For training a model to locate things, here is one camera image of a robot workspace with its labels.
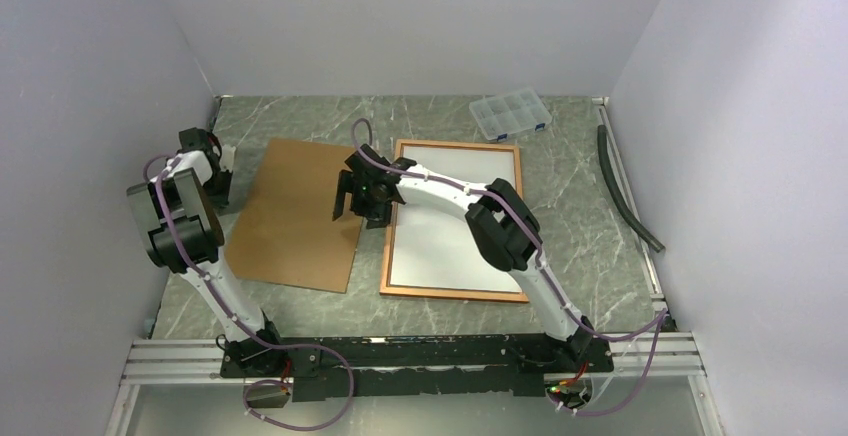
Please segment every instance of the white board with wooden frame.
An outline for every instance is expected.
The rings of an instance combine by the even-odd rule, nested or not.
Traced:
[[[503,178],[522,195],[517,146],[401,139],[395,156],[464,181]],[[414,204],[393,208],[380,294],[527,302],[509,274],[483,260],[464,220]]]

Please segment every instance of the wooden frame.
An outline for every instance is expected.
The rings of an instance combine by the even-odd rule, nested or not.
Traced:
[[[511,151],[515,166],[515,190],[519,196],[524,196],[521,184],[521,158],[518,146],[481,143],[455,143],[446,141],[418,141],[414,139],[399,139],[395,145],[395,157],[403,155],[407,146],[425,146],[432,148],[472,149],[482,151]],[[380,294],[390,296],[417,296],[421,298],[468,299],[477,301],[499,301],[526,303],[527,296],[521,293],[502,291],[480,291],[467,289],[420,288],[391,284],[392,256],[395,243],[395,222],[397,221],[398,205],[392,208],[392,223],[386,228],[386,243],[383,248],[383,270],[380,277]]]

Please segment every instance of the marble table surface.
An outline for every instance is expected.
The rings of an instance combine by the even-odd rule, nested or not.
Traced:
[[[365,117],[374,147],[388,157],[401,138],[483,142],[468,104],[480,96],[234,97],[223,101],[215,134],[238,147],[229,236],[271,138],[351,146],[350,126]],[[551,126],[520,136],[524,197],[539,219],[558,279],[574,304],[605,331],[626,331],[653,317],[644,259],[603,183],[590,98],[543,98]],[[541,331],[529,304],[388,297],[379,294],[384,229],[364,230],[346,294],[241,281],[283,336],[385,336]],[[180,277],[170,275],[154,338],[212,338],[212,311]]]

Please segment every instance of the curved black rod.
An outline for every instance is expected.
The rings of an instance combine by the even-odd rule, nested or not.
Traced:
[[[607,150],[607,138],[607,127],[603,124],[598,126],[598,163],[601,165],[601,173],[604,175],[604,182],[607,184],[610,196],[612,196],[612,202],[615,204],[624,222],[633,228],[633,231],[636,231],[636,234],[648,243],[651,249],[659,253],[665,249],[665,246],[648,231],[648,228],[642,226],[642,223],[636,219],[636,216],[627,207],[627,202],[624,200],[621,190],[618,189],[618,183],[615,181],[615,173],[613,173],[612,162],[609,159],[609,152]]]

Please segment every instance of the white wall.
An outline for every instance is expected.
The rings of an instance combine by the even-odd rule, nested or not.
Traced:
[[[658,1],[170,0],[238,95],[608,95]]]
[[[848,431],[848,0],[662,0],[612,94],[731,435]]]
[[[0,15],[0,434],[103,434],[164,286],[125,191],[212,97],[161,0]]]

